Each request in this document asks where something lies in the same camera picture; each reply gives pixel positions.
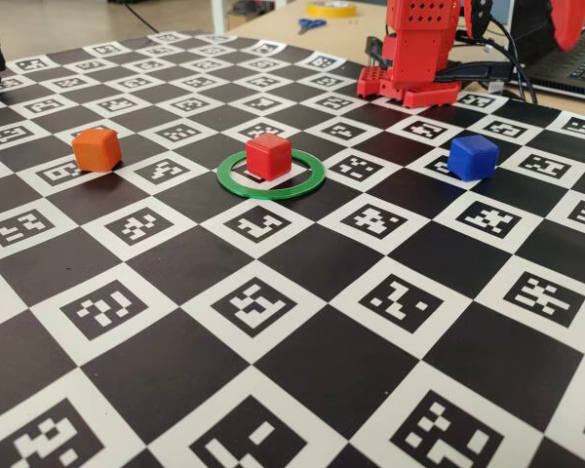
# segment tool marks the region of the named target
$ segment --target scissors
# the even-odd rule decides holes
[[[301,26],[301,30],[299,34],[304,34],[306,31],[310,29],[314,29],[315,27],[325,26],[328,22],[324,19],[300,19],[299,26]]]

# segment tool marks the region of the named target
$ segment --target yellow tape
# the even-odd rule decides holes
[[[315,2],[307,5],[308,15],[319,18],[355,17],[355,5],[349,2],[328,1]]]

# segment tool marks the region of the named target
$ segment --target green ring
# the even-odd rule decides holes
[[[261,190],[259,188],[249,188],[241,185],[232,179],[232,169],[238,163],[246,158],[245,151],[234,153],[225,158],[225,160],[216,169],[216,178],[226,190],[246,198],[257,198],[259,200],[285,200],[287,198],[298,197],[305,193],[311,192],[325,180],[325,167],[321,160],[309,153],[294,149],[292,158],[307,164],[312,171],[311,176],[304,182],[290,188],[277,188],[272,190]]]

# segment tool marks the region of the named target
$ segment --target blue cube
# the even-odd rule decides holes
[[[483,136],[454,138],[450,144],[448,170],[467,182],[492,177],[498,153],[498,146]]]

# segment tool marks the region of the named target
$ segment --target wooden table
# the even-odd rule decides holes
[[[348,19],[328,19],[328,25],[299,35],[298,20],[307,18],[305,4],[310,0],[296,0],[288,6],[254,19],[229,32],[234,35],[254,39],[270,39],[286,44],[317,50],[344,57],[357,63],[367,63],[364,53],[367,36],[382,38],[385,35],[386,7],[358,3],[358,15]],[[462,61],[495,59],[494,52],[485,54],[481,48],[459,48],[453,50],[451,58]],[[471,85],[471,90],[481,91],[479,85]],[[585,115],[585,100],[562,97],[538,91],[539,102],[549,107],[569,110]]]

